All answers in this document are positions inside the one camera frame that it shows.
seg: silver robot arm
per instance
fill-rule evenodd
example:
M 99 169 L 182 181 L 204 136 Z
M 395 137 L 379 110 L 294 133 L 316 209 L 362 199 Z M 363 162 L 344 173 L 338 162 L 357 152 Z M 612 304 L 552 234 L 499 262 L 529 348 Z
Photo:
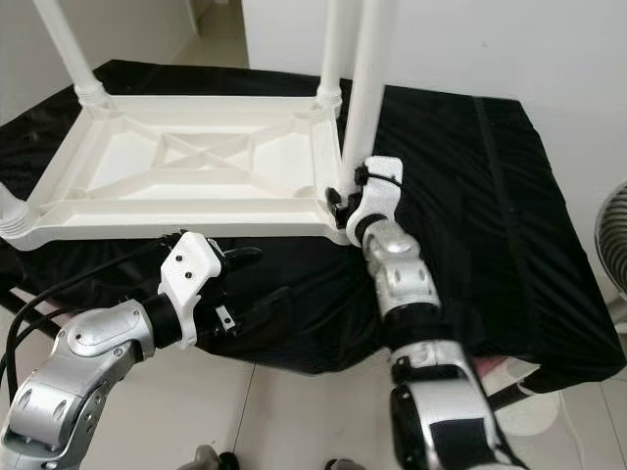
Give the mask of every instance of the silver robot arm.
M 111 388 L 154 352 L 152 325 L 139 302 L 69 322 L 18 390 L 0 438 L 0 468 L 77 469 Z
M 366 159 L 362 199 L 347 222 L 374 279 L 396 388 L 395 453 L 408 470 L 525 468 L 509 449 L 481 382 L 452 329 L 420 246 L 394 220 L 399 159 Z
M 213 241 L 185 233 L 162 265 L 157 297 L 69 321 L 16 394 L 0 435 L 0 470 L 78 469 L 112 387 L 155 348 L 195 343 L 194 306 L 226 264 Z M 232 332 L 235 321 L 226 308 L 212 306 L 212 329 Z

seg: black cable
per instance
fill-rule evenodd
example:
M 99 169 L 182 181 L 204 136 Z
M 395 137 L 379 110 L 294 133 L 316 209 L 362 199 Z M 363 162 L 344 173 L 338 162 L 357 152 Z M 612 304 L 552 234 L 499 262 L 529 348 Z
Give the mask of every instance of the black cable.
M 28 337 L 28 335 L 30 335 L 30 333 L 39 329 L 41 325 L 51 321 L 53 318 L 56 318 L 57 316 L 63 315 L 65 313 L 69 313 L 71 311 L 75 311 L 77 313 L 83 312 L 83 310 L 81 309 L 76 310 L 73 307 L 64 306 L 61 308 L 57 308 L 55 311 L 48 313 L 46 315 L 41 315 L 41 318 L 39 318 L 36 321 L 33 321 L 30 325 L 28 325 L 27 328 L 25 328 L 23 331 L 20 332 L 20 335 L 18 335 L 18 338 L 16 339 L 16 348 L 21 343 L 24 342 L 24 340 Z M 2 384 L 2 378 L 4 376 L 4 372 L 6 368 L 7 368 L 7 355 L 3 354 L 2 358 L 0 359 L 0 385 Z
M 13 398 L 18 392 L 18 373 L 17 373 L 17 368 L 16 368 L 16 356 L 15 356 L 15 351 L 17 347 L 16 341 L 18 337 L 18 332 L 20 331 L 20 326 L 22 325 L 22 321 L 24 320 L 28 312 L 32 311 L 36 306 L 38 306 L 41 302 L 45 301 L 46 299 L 56 294 L 59 294 L 60 292 L 69 288 L 70 286 L 73 286 L 74 284 L 77 284 L 89 277 L 92 277 L 104 271 L 105 269 L 109 269 L 110 267 L 113 267 L 117 264 L 125 262 L 139 255 L 144 255 L 146 253 L 149 253 L 153 250 L 156 250 L 160 246 L 166 246 L 167 241 L 171 237 L 178 237 L 178 234 L 163 237 L 159 240 L 155 240 L 147 245 L 144 245 L 143 247 L 133 250 L 132 252 L 126 255 L 122 255 L 118 258 L 112 259 L 111 261 L 105 262 L 104 264 L 101 264 L 100 266 L 90 269 L 89 271 L 84 272 L 82 274 L 78 274 L 75 277 L 66 279 L 63 282 L 46 289 L 44 292 L 39 294 L 37 297 L 32 299 L 28 304 L 22 307 L 20 311 L 18 311 L 13 322 L 11 323 L 11 327 L 9 328 L 9 333 L 7 335 L 7 347 L 5 350 L 5 356 L 6 356 L 6 362 L 7 362 L 7 382 L 9 386 L 9 401 L 10 402 L 13 402 Z
M 401 190 L 405 191 L 405 188 L 403 187 L 403 185 L 401 183 L 399 183 L 396 179 L 390 177 L 390 176 L 383 176 L 382 174 L 376 174 L 376 173 L 368 173 L 368 177 L 369 178 L 374 178 L 374 179 L 381 179 L 383 181 L 387 181 L 388 183 L 392 183 L 395 186 L 401 188 Z
M 3 306 L 12 314 L 15 314 L 20 310 L 20 308 L 26 305 L 26 302 L 17 297 L 10 290 L 4 290 L 2 288 L 0 288 L 0 290 L 4 291 L 0 293 L 0 306 Z M 31 310 L 29 315 L 27 315 L 24 320 L 32 324 L 33 322 L 38 321 L 42 316 L 43 315 L 37 310 Z M 59 333 L 59 327 L 52 321 L 39 323 L 39 330 L 48 338 L 54 338 L 57 336 L 57 333 Z

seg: black cloth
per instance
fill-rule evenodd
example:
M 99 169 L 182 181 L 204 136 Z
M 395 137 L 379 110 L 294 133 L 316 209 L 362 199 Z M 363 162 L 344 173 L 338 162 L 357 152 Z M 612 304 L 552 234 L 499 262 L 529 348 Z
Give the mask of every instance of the black cloth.
M 96 75 L 111 94 L 312 96 L 318 84 L 317 77 L 291 73 L 122 61 Z M 340 141 L 351 82 L 342 89 Z M 29 195 L 79 111 L 67 88 L 0 128 L 0 180 L 14 194 Z M 404 161 L 397 219 L 419 241 L 455 336 L 473 354 L 541 364 L 526 383 L 535 380 L 542 392 L 603 380 L 623 367 L 592 270 L 520 103 L 388 86 L 375 154 Z M 32 253 L 5 244 L 3 257 L 18 262 L 0 272 L 41 291 L 141 243 L 52 242 Z M 242 336 L 201 337 L 201 348 L 319 373 L 342 370 L 381 347 L 376 298 L 359 250 L 321 238 L 219 243 L 257 246 L 265 257 L 227 279 Z M 62 300 L 105 306 L 124 296 L 148 297 L 162 260 L 155 254 L 127 263 Z

